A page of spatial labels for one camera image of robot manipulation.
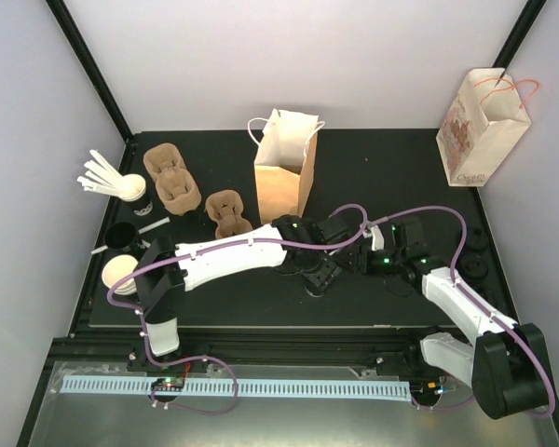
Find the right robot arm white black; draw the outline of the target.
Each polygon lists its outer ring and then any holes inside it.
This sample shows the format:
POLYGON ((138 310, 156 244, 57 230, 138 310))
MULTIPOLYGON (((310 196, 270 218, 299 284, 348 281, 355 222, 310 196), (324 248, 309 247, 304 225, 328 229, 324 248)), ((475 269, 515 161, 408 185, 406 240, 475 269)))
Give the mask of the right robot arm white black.
POLYGON ((352 273, 400 278, 438 306, 466 337, 459 341, 448 332, 426 336, 405 351, 407 369, 425 375, 436 367, 450 374, 471 388, 492 419, 553 409, 554 389, 540 329, 504 315, 444 261, 429 255, 417 218, 392 223, 390 233, 391 249, 374 243, 351 245, 337 252, 337 261, 352 273))

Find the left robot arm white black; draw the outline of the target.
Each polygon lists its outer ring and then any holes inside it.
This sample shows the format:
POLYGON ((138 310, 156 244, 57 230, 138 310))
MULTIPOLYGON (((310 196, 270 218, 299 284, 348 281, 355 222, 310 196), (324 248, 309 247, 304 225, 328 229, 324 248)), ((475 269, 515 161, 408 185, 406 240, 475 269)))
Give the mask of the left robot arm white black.
POLYGON ((300 275, 306 291, 321 296, 341 272, 330 252, 346 247, 350 238, 346 223, 337 215, 318 223, 285 215, 225 240, 177 247, 167 237, 153 242, 134 279, 150 348, 148 359, 162 372, 180 364, 175 300, 185 293, 218 278, 269 267, 282 275, 300 275))

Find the brown paper bag white handles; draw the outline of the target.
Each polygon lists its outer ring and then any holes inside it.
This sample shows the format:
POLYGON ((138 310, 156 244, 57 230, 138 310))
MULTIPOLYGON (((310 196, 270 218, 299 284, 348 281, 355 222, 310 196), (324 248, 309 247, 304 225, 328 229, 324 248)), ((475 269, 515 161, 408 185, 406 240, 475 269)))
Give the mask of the brown paper bag white handles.
POLYGON ((247 131, 257 146, 253 170, 263 224, 285 214, 304 214, 324 125, 316 115, 278 109, 268 118, 248 121, 247 131))

